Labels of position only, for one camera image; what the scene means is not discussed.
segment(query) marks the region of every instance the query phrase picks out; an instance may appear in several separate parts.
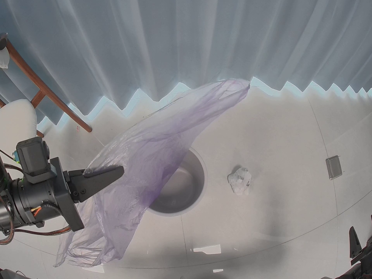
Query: chair leg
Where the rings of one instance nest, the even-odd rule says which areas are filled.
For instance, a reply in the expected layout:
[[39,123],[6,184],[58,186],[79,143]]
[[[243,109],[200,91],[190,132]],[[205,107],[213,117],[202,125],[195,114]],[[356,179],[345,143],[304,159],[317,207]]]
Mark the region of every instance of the chair leg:
[[44,133],[41,133],[40,131],[36,130],[36,135],[38,137],[44,137]]

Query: curtain fold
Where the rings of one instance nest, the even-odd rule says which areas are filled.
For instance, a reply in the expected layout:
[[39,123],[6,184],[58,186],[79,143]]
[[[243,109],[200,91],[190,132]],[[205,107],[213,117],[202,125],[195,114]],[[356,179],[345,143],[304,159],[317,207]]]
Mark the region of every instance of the curtain fold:
[[[123,109],[141,88],[153,100],[255,76],[273,89],[372,86],[372,0],[0,0],[0,32],[65,102],[88,114],[102,96]],[[12,61],[0,73],[10,102],[37,88]],[[46,98],[38,120],[62,115]]]

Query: crumpled plastic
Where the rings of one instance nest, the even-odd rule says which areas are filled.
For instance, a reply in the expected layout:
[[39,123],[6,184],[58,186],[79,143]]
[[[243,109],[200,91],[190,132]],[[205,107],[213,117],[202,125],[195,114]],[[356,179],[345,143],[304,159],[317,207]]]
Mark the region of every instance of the crumpled plastic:
[[85,173],[122,165],[124,175],[77,205],[85,228],[60,236],[55,266],[89,267],[121,259],[141,218],[195,138],[245,98],[250,83],[224,80],[184,92],[112,142]]
[[227,180],[236,195],[249,194],[252,175],[245,167],[241,167],[235,173],[229,174]]

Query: floor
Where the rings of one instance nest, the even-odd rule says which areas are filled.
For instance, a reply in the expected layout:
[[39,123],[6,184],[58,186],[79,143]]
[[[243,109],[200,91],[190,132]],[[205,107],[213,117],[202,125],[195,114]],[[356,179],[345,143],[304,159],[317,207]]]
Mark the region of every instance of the floor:
[[[87,133],[63,118],[39,125],[51,156],[66,170],[86,167],[114,136],[159,103],[136,94],[124,114],[110,102]],[[280,92],[255,82],[248,96],[193,143],[208,170],[208,187],[192,211],[176,217],[146,212],[124,258],[94,269],[54,268],[58,237],[17,233],[0,250],[2,267],[31,278],[334,278],[350,268],[349,228],[372,235],[372,97],[324,92],[316,85]],[[340,156],[343,174],[330,181],[325,160]],[[252,174],[249,195],[235,195],[227,175]],[[62,218],[43,231],[60,228]],[[221,253],[195,248],[220,245]]]

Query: white light patch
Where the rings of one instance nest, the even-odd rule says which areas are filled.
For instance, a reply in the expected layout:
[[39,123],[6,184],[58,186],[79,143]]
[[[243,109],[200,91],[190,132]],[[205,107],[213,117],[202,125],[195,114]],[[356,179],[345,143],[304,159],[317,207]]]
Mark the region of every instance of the white light patch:
[[83,267],[83,270],[91,271],[91,272],[97,272],[97,273],[104,273],[103,265],[100,264],[99,266],[94,267]]
[[194,252],[204,252],[205,254],[220,254],[221,245],[207,246],[202,248],[194,248]]

